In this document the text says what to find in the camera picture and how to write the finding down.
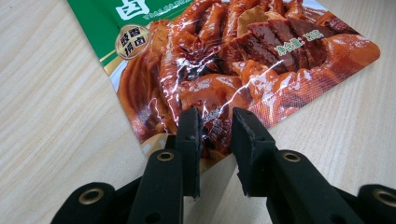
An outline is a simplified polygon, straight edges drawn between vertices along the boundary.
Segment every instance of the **glossy packaging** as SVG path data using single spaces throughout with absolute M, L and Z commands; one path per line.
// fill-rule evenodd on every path
M 270 128 L 380 55 L 312 0 L 195 0 L 141 26 L 129 31 L 147 31 L 144 48 L 125 47 L 132 33 L 117 39 L 117 52 L 133 55 L 110 77 L 122 107 L 146 150 L 177 132 L 181 111 L 197 107 L 204 169 L 230 154 L 234 107 Z

